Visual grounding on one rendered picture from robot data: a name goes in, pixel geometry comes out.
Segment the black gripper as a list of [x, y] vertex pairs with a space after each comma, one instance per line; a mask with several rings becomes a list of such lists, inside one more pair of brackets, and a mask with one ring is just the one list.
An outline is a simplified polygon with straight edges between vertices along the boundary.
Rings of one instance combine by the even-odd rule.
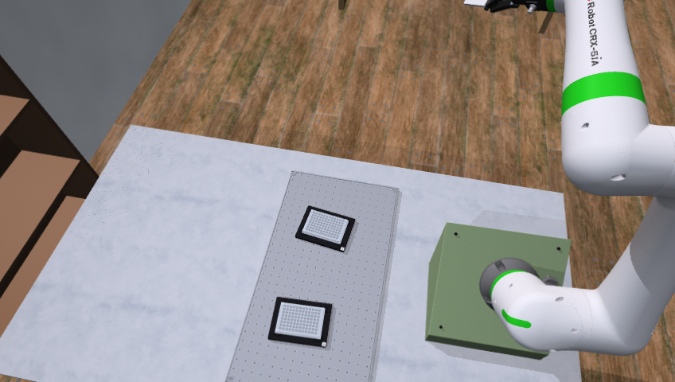
[[[500, 1], [500, 2], [499, 2]], [[490, 9], [491, 13], [495, 13], [510, 8], [518, 8], [519, 5], [524, 5], [524, 0], [465, 0], [465, 6], [485, 7], [484, 10]], [[491, 7], [491, 8], [490, 8]]]

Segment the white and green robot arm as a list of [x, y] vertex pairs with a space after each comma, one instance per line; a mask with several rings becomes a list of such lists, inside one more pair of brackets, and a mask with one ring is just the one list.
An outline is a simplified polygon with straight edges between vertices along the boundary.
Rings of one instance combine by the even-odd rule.
[[480, 292], [527, 349], [633, 355], [648, 345], [675, 293], [675, 127], [649, 123], [625, 0], [524, 2], [528, 14], [565, 14], [561, 145], [568, 179], [597, 196], [654, 198], [598, 288], [557, 286], [525, 261], [502, 258], [483, 271]]

